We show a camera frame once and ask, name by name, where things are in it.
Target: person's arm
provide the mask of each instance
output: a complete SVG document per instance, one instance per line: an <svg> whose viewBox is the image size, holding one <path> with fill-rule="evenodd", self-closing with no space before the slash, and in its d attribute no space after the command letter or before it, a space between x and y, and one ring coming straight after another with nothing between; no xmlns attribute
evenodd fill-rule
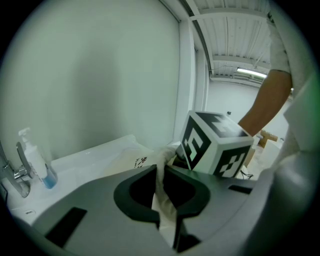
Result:
<svg viewBox="0 0 320 256"><path fill-rule="evenodd" d="M251 136L256 135L279 112L292 88L291 75L270 70L248 113L238 123Z"/></svg>
<svg viewBox="0 0 320 256"><path fill-rule="evenodd" d="M288 99L292 88L286 49L270 13L267 24L271 40L271 69L260 87L253 106L239 122L251 136L256 135L275 117Z"/></svg>

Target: ceiling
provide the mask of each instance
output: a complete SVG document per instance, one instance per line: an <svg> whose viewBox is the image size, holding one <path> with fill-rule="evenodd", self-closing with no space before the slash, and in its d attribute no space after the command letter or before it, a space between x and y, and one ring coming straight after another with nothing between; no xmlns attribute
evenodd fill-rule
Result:
<svg viewBox="0 0 320 256"><path fill-rule="evenodd" d="M211 63L211 78L240 78L237 68L267 74L270 33L267 0L186 0L201 28ZM261 84L257 77L243 76Z"/></svg>

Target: faucet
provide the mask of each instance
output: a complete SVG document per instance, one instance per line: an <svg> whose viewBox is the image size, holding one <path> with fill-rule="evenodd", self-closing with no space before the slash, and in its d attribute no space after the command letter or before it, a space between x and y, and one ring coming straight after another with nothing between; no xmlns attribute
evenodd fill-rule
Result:
<svg viewBox="0 0 320 256"><path fill-rule="evenodd" d="M5 177L10 181L12 186L20 193L20 195L23 198L25 198L29 195L30 192L30 185L27 183L27 180L33 178L34 172L32 171L26 159L24 150L20 142L17 142L16 149L22 162L22 165L18 170L15 170L12 167L10 161L6 158L4 149L0 141L0 159L2 159L4 163L2 167L2 172L5 175Z"/></svg>

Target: sink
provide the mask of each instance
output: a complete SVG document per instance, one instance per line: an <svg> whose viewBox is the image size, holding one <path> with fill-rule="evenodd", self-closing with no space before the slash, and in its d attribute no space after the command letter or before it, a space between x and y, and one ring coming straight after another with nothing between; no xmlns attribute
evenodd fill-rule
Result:
<svg viewBox="0 0 320 256"><path fill-rule="evenodd" d="M53 160L50 165L57 175L57 184L52 189L47 189L35 176L30 180L31 189L26 198L22 198L5 178L2 183L8 191L7 207L13 216L32 225L41 213L79 186L89 181L115 174L114 172L106 172L106 169L126 149L152 152L137 143L135 136L131 134Z"/></svg>

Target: black and white cube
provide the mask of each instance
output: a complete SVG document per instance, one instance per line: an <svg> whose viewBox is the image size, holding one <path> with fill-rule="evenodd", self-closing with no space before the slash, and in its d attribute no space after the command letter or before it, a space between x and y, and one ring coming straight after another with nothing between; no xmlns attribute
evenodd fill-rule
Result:
<svg viewBox="0 0 320 256"><path fill-rule="evenodd" d="M221 113L189 111L180 137L190 170L235 177L254 139Z"/></svg>

